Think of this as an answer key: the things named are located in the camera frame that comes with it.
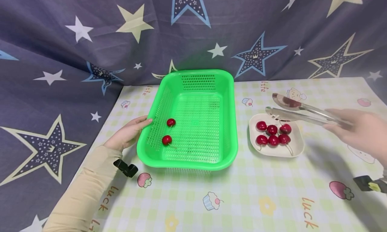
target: green plastic basket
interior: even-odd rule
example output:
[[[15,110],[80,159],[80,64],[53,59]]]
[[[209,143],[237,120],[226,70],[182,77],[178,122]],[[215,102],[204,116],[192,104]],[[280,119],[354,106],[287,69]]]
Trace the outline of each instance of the green plastic basket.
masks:
[[[221,170],[237,156],[234,79],[222,70],[189,70],[168,74],[161,81],[137,144],[148,166]],[[169,118],[176,125],[168,127]],[[171,145],[161,142],[172,137]]]

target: blue star-patterned backdrop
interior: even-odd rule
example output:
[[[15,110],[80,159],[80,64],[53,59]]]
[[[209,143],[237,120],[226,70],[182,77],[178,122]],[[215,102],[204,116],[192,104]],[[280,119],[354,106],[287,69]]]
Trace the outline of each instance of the blue star-patterned backdrop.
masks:
[[[385,0],[0,0],[0,231],[43,224],[124,85],[364,77],[386,103]]]

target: metal tongs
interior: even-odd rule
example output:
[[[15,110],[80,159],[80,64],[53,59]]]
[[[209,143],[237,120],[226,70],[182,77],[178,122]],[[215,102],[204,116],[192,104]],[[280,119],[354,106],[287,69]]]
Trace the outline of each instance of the metal tongs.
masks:
[[[333,115],[330,112],[318,109],[311,105],[303,104],[296,100],[285,97],[284,95],[273,93],[273,100],[276,104],[284,109],[276,109],[272,107],[266,107],[266,113],[270,115],[275,120],[280,120],[283,122],[290,122],[296,120],[304,120],[306,122],[314,123],[317,125],[332,124],[337,123],[345,129],[351,129],[353,124],[346,120],[343,120],[336,115]],[[293,111],[306,110],[311,113],[318,115],[319,117],[311,117],[305,114],[296,113]]]

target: pastel plaid tablecloth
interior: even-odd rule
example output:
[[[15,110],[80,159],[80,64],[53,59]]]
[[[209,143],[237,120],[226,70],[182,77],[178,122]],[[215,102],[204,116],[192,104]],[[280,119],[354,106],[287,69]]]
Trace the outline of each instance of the pastel plaid tablecloth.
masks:
[[[91,150],[146,115],[157,89],[124,87]],[[299,157],[254,150],[249,120],[266,106],[277,107],[273,92],[321,109],[354,108],[387,118],[386,105],[360,77],[236,82],[239,151],[234,163],[213,172],[151,168],[138,159],[135,146],[128,148],[123,160],[139,171],[132,179],[117,174],[90,231],[387,231],[386,194],[362,192],[352,180],[382,175],[371,156],[303,121],[297,123],[306,147]]]

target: human hand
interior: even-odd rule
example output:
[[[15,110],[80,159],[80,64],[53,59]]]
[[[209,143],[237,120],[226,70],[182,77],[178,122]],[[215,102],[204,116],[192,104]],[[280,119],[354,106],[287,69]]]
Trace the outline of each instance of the human hand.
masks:
[[[338,125],[323,127],[334,133],[344,143],[372,155],[387,167],[387,122],[375,113],[356,109],[327,109],[328,112],[353,123],[351,130]]]
[[[146,119],[147,116],[141,116],[128,122],[124,127],[120,128],[104,146],[113,150],[122,151],[137,142],[143,128],[152,122],[152,119]]]

